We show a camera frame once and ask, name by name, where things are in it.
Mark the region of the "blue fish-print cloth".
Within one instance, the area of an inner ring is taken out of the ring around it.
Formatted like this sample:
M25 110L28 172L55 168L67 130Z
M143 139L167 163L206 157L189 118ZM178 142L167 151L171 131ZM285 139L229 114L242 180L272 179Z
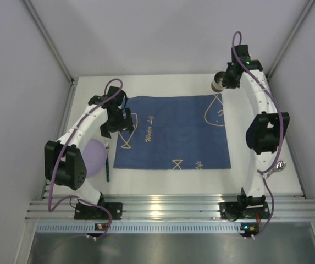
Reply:
M118 134L115 168L231 168L221 95L137 96L127 108L134 130Z

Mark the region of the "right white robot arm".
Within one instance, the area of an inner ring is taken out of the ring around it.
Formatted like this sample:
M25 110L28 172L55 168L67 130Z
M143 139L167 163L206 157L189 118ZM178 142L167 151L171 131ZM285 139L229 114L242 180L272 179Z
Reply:
M278 110L270 98L268 82L259 60L253 60L248 45L231 50L231 62L223 76L222 86L245 90L253 111L253 121L246 131L246 145L250 149L250 164L242 187L246 196L261 197L265 193L262 175L267 173L279 152L289 124L289 114Z

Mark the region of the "metal cup with cork base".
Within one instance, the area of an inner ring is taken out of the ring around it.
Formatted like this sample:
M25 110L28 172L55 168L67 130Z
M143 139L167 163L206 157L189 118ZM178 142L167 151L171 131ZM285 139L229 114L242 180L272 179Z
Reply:
M216 93L221 93L223 90L225 90L225 86L223 85L223 78L224 78L225 72L219 71L217 72L211 82L211 89Z

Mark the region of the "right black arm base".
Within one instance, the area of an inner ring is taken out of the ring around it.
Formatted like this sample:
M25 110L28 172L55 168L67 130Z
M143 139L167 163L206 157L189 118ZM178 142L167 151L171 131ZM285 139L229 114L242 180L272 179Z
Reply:
M235 202L219 204L221 219L235 222L238 219L266 219L270 216L265 195L260 197L247 196L241 189Z

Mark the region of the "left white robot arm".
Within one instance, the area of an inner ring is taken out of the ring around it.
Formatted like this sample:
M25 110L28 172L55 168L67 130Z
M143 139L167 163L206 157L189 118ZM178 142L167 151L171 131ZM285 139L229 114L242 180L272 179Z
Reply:
M45 177L49 180L48 210L53 211L55 185L75 191L75 198L97 206L103 194L86 179L87 168L82 152L96 132L103 138L113 133L134 131L131 111L126 108L126 93L122 87L111 86L103 96L92 97L79 120L59 139L45 144Z

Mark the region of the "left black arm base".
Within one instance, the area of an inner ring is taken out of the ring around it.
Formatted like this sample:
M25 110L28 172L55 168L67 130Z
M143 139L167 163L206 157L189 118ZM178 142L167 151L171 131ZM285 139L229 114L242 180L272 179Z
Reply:
M123 213L121 202L104 202L102 205L110 215L112 220L120 220ZM109 220L109 214L103 209L91 206L79 200L75 207L75 220Z

